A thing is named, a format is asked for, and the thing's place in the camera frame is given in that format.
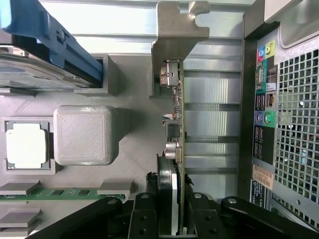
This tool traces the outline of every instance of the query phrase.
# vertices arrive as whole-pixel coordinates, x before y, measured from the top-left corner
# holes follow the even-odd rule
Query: hard drive
[[[103,66],[38,0],[0,2],[0,87],[100,88]]]

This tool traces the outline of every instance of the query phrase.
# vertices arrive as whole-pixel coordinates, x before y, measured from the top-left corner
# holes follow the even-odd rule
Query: ventilation grille
[[[275,162],[275,180],[315,203],[319,203],[318,55],[316,50],[279,64]]]

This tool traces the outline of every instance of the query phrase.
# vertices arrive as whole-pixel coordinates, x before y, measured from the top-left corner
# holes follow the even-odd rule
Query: screw
[[[234,203],[237,203],[237,200],[236,199],[233,199],[233,198],[230,198],[227,200],[230,204],[234,204]]]
[[[110,204],[110,205],[111,205],[111,204],[115,204],[115,203],[116,203],[116,200],[112,199],[112,200],[108,201],[107,203]]]
[[[195,193],[195,194],[194,194],[194,198],[201,198],[201,194]]]

